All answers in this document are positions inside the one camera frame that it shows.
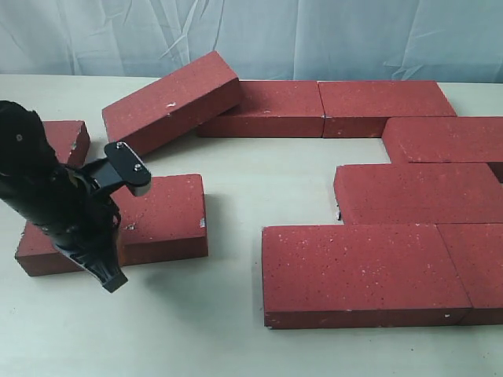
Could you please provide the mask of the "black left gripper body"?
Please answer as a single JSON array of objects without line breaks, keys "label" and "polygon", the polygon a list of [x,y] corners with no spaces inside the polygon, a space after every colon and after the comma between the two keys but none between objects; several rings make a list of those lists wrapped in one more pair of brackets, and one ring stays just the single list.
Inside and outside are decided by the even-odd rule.
[{"label": "black left gripper body", "polygon": [[127,282],[119,267],[118,210],[109,199],[93,198],[91,189],[77,170],[53,169],[40,194],[39,227],[67,259],[113,293]]}]

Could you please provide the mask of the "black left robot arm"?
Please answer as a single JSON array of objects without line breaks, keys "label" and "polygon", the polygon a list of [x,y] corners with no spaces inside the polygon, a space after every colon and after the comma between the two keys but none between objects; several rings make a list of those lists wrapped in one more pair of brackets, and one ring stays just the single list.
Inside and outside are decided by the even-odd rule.
[{"label": "black left robot arm", "polygon": [[112,293],[127,282],[117,251],[119,208],[96,191],[87,173],[58,160],[37,112],[1,102],[2,201]]}]

